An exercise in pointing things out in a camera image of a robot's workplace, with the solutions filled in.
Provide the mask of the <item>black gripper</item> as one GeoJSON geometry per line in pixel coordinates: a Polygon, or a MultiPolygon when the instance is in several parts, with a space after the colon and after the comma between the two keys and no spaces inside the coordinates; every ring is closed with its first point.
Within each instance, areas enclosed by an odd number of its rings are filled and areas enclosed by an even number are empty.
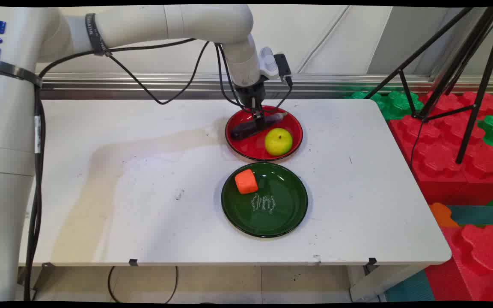
{"type": "Polygon", "coordinates": [[[257,122],[257,129],[265,130],[265,113],[261,113],[258,109],[262,107],[262,102],[266,97],[264,82],[256,82],[251,86],[235,85],[235,93],[244,107],[252,108],[252,116],[254,121],[257,122]]]}

